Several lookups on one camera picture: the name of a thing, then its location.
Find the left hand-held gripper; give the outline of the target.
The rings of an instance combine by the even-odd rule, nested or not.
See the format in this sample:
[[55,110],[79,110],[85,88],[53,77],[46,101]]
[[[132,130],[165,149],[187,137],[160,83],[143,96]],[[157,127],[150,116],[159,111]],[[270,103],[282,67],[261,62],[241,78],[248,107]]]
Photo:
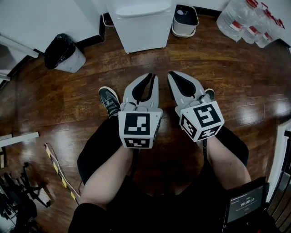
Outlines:
[[163,111],[159,106],[159,79],[146,73],[136,78],[124,91],[118,112],[119,135],[125,148],[151,149],[160,127]]

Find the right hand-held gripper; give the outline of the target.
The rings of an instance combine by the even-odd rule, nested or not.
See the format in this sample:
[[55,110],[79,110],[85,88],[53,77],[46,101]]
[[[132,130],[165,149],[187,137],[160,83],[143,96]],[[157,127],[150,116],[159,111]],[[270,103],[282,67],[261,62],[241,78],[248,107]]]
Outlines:
[[215,136],[225,122],[217,101],[212,101],[208,95],[195,98],[196,91],[203,87],[186,73],[170,71],[167,82],[181,129],[194,142]]

